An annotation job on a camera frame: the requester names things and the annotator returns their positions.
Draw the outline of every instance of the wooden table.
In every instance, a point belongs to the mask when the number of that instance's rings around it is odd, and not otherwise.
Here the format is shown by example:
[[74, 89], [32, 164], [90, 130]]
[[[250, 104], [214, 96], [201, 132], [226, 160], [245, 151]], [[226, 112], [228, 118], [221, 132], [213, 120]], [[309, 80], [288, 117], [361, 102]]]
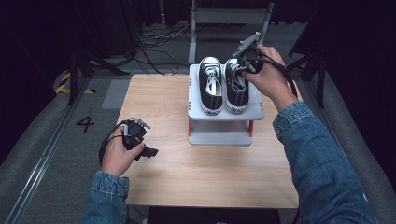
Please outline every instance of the wooden table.
[[156, 157], [134, 161], [128, 204], [296, 208], [298, 195], [283, 145], [276, 139], [273, 103], [262, 97], [265, 117], [254, 122], [249, 147], [193, 146], [188, 141], [188, 75], [134, 75], [119, 121], [141, 118], [151, 129]]

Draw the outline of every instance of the number 4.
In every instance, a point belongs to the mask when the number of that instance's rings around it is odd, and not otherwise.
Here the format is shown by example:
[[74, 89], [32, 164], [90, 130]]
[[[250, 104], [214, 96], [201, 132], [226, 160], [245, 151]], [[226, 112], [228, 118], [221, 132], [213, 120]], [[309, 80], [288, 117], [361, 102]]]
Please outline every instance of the number 4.
[[94, 123], [91, 123], [91, 117], [87, 116], [87, 117], [85, 117], [85, 119], [82, 119], [79, 122], [77, 122], [76, 125], [85, 126], [85, 128], [84, 128], [84, 133], [85, 133], [85, 132], [87, 132], [88, 127], [90, 125], [94, 125]]

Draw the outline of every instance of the sneaker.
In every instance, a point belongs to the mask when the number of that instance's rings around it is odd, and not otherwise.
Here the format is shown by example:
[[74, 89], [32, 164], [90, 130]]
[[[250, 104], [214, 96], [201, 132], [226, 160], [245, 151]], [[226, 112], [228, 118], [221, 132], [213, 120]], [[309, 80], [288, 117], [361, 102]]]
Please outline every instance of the sneaker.
[[230, 59], [224, 64], [222, 74], [227, 86], [226, 107], [233, 114], [242, 114], [248, 108], [248, 82], [237, 67], [237, 59]]
[[217, 58], [201, 60], [198, 70], [201, 108], [207, 115], [217, 115], [223, 106], [221, 93], [221, 64]]

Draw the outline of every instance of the person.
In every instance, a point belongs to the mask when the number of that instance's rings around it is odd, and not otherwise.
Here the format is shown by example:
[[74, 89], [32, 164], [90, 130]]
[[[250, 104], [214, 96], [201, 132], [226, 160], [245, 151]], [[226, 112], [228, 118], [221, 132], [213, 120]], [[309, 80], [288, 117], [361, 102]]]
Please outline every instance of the person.
[[[263, 55], [285, 65], [274, 48], [258, 48]], [[281, 73], [265, 63], [259, 74], [245, 72], [243, 76], [269, 97], [278, 111], [273, 125], [289, 161], [302, 223], [376, 223], [374, 209], [341, 148], [307, 105], [291, 93]], [[127, 151], [120, 138], [110, 141], [81, 223], [126, 222], [129, 182], [120, 176], [143, 148]]]

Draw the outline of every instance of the denim jacket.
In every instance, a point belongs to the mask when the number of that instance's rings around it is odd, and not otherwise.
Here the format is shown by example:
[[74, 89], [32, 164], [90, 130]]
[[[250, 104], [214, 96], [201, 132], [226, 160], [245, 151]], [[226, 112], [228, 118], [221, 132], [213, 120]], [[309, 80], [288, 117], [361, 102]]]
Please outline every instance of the denim jacket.
[[93, 180], [85, 213], [79, 223], [127, 223], [129, 178], [98, 171]]
[[[340, 147], [303, 102], [274, 121], [300, 197], [303, 223], [376, 223], [361, 182]], [[128, 178], [98, 172], [80, 223], [126, 223]]]

